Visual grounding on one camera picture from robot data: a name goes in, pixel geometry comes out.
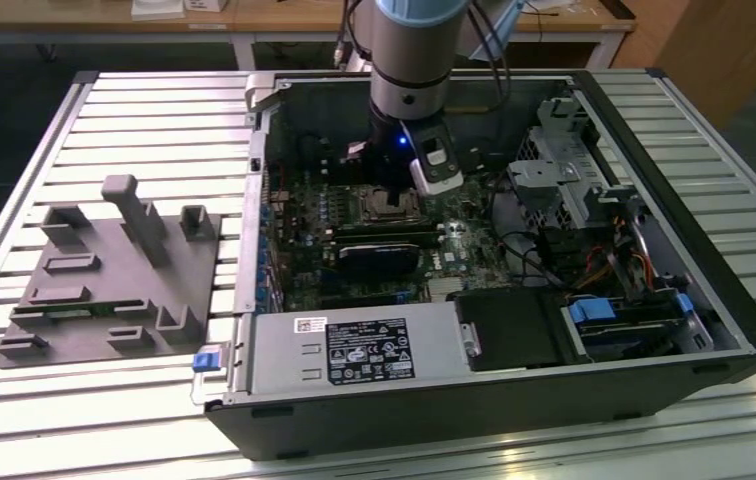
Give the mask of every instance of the metal rail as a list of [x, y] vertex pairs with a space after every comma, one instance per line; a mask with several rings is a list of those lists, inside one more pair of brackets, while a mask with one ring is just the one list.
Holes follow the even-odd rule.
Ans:
[[[636, 70], [596, 77], [756, 298], [753, 172], [668, 81]], [[230, 337], [250, 139], [245, 81], [243, 72], [121, 73], [73, 87], [0, 217], [0, 333], [46, 244], [37, 224], [49, 205], [79, 202], [89, 218], [117, 217], [99, 182], [133, 173], [162, 215], [198, 203], [225, 215], [209, 340]], [[626, 182], [605, 145], [602, 152]], [[756, 376], [652, 418], [253, 463], [191, 403], [190, 363], [174, 356], [0, 370], [0, 477], [756, 476]], [[218, 381], [223, 389], [223, 376]]]

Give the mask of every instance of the barcode sticker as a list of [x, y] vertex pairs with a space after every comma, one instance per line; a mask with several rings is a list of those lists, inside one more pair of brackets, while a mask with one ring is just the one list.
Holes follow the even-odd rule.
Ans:
[[325, 331], [327, 317], [295, 318], [295, 333], [315, 333]]

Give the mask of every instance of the blue latch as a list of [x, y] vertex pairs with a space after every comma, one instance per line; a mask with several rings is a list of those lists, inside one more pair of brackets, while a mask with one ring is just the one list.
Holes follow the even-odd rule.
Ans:
[[613, 306], [606, 298], [584, 298], [568, 307], [570, 318], [574, 323], [582, 323], [586, 320], [612, 320], [616, 318]]
[[201, 352], [194, 355], [194, 373], [221, 370], [221, 352]]
[[689, 315], [696, 310], [693, 301], [689, 299], [689, 295], [686, 295], [685, 293], [677, 294], [677, 305], [681, 307], [684, 315]]

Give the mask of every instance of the warning label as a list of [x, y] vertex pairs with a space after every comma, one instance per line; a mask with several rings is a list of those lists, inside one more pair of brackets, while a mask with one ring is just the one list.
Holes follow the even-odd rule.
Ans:
[[329, 381], [334, 385], [414, 378], [414, 357], [404, 318], [329, 323]]

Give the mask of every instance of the table leg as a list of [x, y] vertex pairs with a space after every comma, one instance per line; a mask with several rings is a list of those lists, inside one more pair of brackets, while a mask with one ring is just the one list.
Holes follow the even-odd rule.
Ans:
[[41, 58], [46, 63], [53, 63], [55, 60], [58, 60], [58, 54], [55, 53], [54, 43], [50, 44], [38, 43], [35, 47], [37, 47], [37, 53], [41, 54]]
[[604, 70], [609, 68], [621, 47], [624, 32], [610, 32], [604, 35], [604, 39], [594, 47], [586, 68], [589, 70]]
[[235, 33], [230, 38], [239, 70], [257, 70], [257, 58], [254, 57], [254, 35], [250, 33]]

